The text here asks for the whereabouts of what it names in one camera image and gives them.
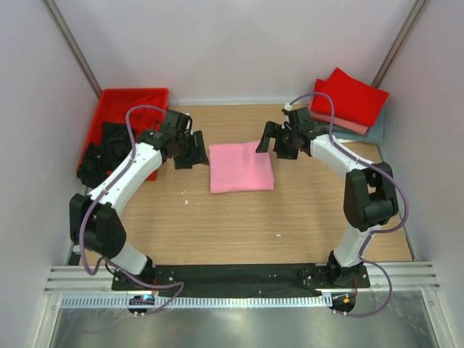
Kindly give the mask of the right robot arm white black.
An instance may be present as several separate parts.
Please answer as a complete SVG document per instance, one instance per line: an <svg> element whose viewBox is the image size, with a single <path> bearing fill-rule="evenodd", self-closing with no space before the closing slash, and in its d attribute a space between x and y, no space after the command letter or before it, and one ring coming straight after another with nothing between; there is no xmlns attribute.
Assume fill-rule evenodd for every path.
<svg viewBox="0 0 464 348"><path fill-rule="evenodd" d="M284 110L282 124L268 121L256 148L272 150L279 159L295 160L299 153L320 160L344 180L343 211L348 226L328 257L326 276L333 286L348 287L360 275L363 254L373 234L399 210L392 168L374 163L348 149L328 130L315 125L306 108Z"/></svg>

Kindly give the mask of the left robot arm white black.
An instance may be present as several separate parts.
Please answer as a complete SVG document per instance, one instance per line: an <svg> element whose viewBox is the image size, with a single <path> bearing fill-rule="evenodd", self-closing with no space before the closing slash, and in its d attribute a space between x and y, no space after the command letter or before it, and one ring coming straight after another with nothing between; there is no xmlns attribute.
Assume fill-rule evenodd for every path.
<svg viewBox="0 0 464 348"><path fill-rule="evenodd" d="M78 245L90 276L99 268L89 266L87 251L114 266L135 288L158 289L152 259L127 240L120 214L139 186L166 160L172 159L176 169L208 165L202 132L192 127L190 115L165 111L158 129L145 130L140 136L128 134L128 156L108 178L88 194L76 194L70 200L70 238Z"/></svg>

